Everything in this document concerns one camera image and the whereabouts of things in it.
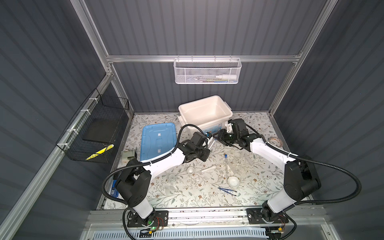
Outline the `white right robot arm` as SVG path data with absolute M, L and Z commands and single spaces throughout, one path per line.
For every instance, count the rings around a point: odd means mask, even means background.
M 247 125 L 242 119 L 230 120 L 225 129 L 213 134 L 225 146 L 238 145 L 274 164 L 284 174 L 283 188 L 262 205 L 261 216 L 266 223 L 276 221 L 289 207 L 311 195 L 321 187 L 313 163 L 299 160 L 297 155 L 283 151 Z

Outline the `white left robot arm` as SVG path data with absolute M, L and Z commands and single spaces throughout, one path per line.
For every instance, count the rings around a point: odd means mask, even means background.
M 155 216 L 155 210 L 147 200 L 151 181 L 163 172 L 195 159 L 205 162 L 209 154 L 208 138 L 195 132 L 190 140 L 178 143 L 177 147 L 158 162 L 148 162 L 143 167 L 134 167 L 132 163 L 128 163 L 116 181 L 116 189 L 130 209 L 142 220 L 150 221 Z

